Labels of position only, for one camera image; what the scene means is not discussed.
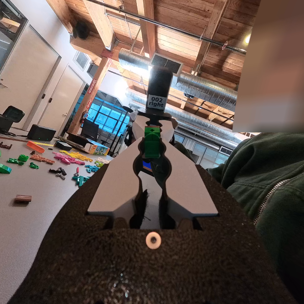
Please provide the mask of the person's green hoodie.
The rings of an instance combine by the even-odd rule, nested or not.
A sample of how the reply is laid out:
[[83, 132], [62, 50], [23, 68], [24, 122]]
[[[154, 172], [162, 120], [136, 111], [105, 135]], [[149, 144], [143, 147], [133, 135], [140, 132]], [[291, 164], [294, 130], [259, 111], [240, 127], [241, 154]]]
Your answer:
[[304, 133], [260, 133], [207, 172], [253, 222], [275, 269], [304, 299]]

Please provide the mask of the small green lego cluster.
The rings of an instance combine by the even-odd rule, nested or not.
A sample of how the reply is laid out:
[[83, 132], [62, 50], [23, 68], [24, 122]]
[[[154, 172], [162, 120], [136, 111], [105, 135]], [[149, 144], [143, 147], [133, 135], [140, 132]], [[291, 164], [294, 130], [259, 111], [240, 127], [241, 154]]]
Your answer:
[[11, 164], [16, 164], [16, 165], [22, 166], [22, 165], [25, 164], [25, 162], [28, 161], [28, 159], [29, 159], [29, 156], [21, 154], [21, 155], [19, 155], [18, 158], [9, 158], [7, 160], [7, 163], [11, 163]]

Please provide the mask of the colourful lego box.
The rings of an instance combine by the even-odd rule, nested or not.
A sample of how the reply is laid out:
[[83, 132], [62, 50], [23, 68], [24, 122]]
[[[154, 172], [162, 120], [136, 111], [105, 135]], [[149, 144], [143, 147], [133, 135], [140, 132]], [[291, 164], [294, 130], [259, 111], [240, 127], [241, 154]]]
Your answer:
[[101, 145], [99, 143], [93, 144], [93, 143], [87, 143], [84, 147], [85, 152], [88, 154], [94, 154], [94, 155], [107, 155], [109, 152], [109, 147], [106, 147], [104, 145]]

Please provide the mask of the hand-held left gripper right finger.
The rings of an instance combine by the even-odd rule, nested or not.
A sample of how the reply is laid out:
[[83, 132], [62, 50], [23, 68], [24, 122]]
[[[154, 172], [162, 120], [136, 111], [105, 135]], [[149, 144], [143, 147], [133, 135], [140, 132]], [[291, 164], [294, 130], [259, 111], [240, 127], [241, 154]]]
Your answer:
[[165, 169], [159, 202], [161, 229], [174, 229], [184, 219], [218, 216], [218, 210], [196, 164], [167, 140], [161, 139]]

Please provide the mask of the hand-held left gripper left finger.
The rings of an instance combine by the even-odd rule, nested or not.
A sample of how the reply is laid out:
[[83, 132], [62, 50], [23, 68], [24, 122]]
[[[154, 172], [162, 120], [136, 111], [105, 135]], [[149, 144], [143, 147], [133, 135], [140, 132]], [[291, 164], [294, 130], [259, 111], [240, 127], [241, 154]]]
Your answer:
[[123, 218], [130, 228], [140, 228], [146, 208], [138, 176], [143, 167], [143, 147], [144, 138], [140, 137], [106, 166], [87, 210], [89, 215]]

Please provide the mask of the small black charger box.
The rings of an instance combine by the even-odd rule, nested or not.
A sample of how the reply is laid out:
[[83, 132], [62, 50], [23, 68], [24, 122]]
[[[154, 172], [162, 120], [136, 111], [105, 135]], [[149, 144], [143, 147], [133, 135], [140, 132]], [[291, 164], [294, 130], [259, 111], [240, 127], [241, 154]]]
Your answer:
[[26, 136], [30, 140], [40, 140], [50, 142], [56, 134], [56, 130], [33, 124]]

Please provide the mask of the silver spiral air duct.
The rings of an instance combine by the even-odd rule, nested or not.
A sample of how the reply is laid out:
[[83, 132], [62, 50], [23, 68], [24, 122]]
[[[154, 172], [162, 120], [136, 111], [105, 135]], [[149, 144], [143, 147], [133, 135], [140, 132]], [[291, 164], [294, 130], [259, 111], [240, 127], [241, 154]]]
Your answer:
[[[142, 76], [150, 75], [151, 59], [124, 48], [120, 49], [118, 58], [124, 69]], [[237, 91], [216, 82], [181, 71], [178, 77], [173, 76], [171, 87], [235, 112]]]
[[[139, 108], [145, 108], [146, 107], [146, 99], [147, 96], [137, 92], [135, 90], [132, 90], [130, 88], [126, 89], [125, 95], [130, 98], [134, 103], [139, 107]], [[221, 130], [218, 132], [221, 133], [232, 133], [233, 131], [227, 127], [221, 126], [219, 124], [216, 124], [214, 122], [211, 122], [207, 119], [204, 119], [203, 117], [194, 115], [190, 112], [187, 112], [183, 109], [177, 108], [175, 106], [172, 106], [170, 104], [166, 104], [165, 107], [165, 112], [171, 114], [172, 116], [176, 118], [180, 118], [181, 120], [185, 120], [189, 123], [197, 124], [200, 126], [207, 126], [207, 128], [212, 129], [212, 130]]]
[[196, 137], [196, 138], [199, 138], [201, 140], [206, 140], [208, 142], [212, 142], [218, 146], [223, 146], [223, 147], [226, 147], [228, 149], [231, 149], [231, 150], [234, 150], [239, 143], [236, 143], [236, 142], [233, 142], [231, 140], [228, 140], [228, 139], [225, 139], [225, 138], [219, 138], [218, 136], [209, 136], [209, 135], [202, 135], [202, 134], [199, 134], [199, 133], [196, 133], [196, 132], [192, 132], [192, 131], [189, 131], [187, 129], [183, 129], [183, 128], [177, 128], [175, 130], [175, 133], [178, 134], [178, 135], [189, 135], [189, 136], [192, 136], [192, 137]]

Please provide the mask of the large gridded window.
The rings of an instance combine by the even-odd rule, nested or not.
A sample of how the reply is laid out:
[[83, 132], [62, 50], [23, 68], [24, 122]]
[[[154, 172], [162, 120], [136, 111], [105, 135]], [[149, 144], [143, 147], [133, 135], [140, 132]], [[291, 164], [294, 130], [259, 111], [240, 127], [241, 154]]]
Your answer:
[[98, 125], [97, 142], [109, 147], [116, 135], [116, 139], [119, 139], [124, 134], [130, 116], [116, 97], [98, 92], [89, 108], [87, 119]]

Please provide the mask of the small green lego block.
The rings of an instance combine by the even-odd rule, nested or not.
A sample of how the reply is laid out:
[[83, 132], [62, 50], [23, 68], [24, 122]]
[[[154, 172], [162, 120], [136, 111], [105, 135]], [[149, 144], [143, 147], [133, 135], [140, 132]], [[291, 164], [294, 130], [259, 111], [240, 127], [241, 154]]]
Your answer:
[[144, 154], [146, 159], [158, 159], [160, 157], [160, 134], [146, 132], [144, 139]]

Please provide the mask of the white duct air vent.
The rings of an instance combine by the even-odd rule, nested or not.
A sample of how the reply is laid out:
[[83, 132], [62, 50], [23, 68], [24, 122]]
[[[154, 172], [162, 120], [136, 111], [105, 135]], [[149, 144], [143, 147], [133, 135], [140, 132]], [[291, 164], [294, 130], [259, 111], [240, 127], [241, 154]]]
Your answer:
[[150, 65], [168, 68], [172, 71], [174, 76], [178, 77], [182, 71], [183, 63], [155, 52], [150, 60]]

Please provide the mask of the large black charger box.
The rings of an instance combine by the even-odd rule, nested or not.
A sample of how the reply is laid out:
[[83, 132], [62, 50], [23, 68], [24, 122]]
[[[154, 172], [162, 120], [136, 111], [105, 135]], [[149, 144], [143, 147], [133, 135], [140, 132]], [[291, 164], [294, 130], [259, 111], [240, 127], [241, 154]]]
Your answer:
[[3, 114], [0, 115], [0, 133], [16, 137], [17, 135], [9, 132], [9, 130], [13, 123], [19, 123], [24, 116], [25, 112], [12, 105], [9, 106]]

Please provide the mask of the pile of pink lego pieces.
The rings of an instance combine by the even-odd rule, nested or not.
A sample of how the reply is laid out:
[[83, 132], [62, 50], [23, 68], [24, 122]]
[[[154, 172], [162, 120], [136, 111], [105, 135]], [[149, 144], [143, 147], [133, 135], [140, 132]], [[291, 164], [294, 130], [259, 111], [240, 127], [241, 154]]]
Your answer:
[[70, 164], [77, 164], [77, 165], [85, 165], [85, 162], [76, 160], [68, 155], [63, 155], [61, 153], [52, 152], [54, 154], [54, 158], [62, 162], [63, 164], [70, 165]]

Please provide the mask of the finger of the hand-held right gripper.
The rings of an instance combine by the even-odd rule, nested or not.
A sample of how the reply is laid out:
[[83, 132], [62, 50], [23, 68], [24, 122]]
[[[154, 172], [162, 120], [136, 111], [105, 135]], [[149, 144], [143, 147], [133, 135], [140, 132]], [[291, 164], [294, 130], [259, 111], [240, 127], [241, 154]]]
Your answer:
[[134, 111], [130, 114], [130, 119], [132, 122], [130, 144], [133, 144], [139, 138], [145, 137], [146, 117], [140, 115], [138, 111]]
[[161, 142], [175, 144], [174, 132], [178, 126], [175, 118], [169, 120], [160, 120]]

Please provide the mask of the orange brick separator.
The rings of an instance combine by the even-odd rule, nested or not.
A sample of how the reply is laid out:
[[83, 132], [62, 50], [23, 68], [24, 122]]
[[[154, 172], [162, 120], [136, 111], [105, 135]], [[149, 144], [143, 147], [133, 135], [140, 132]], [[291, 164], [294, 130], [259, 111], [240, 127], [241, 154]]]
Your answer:
[[26, 143], [26, 145], [31, 148], [32, 150], [38, 152], [38, 153], [44, 153], [45, 152], [45, 149], [42, 148], [41, 146], [39, 146], [38, 144], [36, 144], [35, 142], [32, 142], [32, 141], [28, 141]]

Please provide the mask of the wooden post red sign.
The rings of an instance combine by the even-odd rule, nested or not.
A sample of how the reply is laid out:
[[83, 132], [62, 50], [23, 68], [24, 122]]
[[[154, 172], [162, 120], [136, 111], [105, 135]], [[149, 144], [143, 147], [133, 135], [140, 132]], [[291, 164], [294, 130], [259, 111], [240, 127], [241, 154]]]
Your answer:
[[72, 134], [77, 134], [79, 131], [79, 128], [82, 124], [82, 119], [84, 113], [88, 112], [98, 90], [99, 87], [111, 65], [111, 58], [113, 56], [113, 52], [108, 51], [107, 49], [103, 50], [101, 52], [101, 55], [95, 55], [95, 54], [89, 54], [90, 58], [96, 59], [100, 58], [100, 63], [97, 68], [97, 71], [95, 72], [93, 79], [82, 99], [82, 102], [80, 103], [77, 112], [74, 115], [74, 118], [69, 126], [69, 129], [67, 132]]

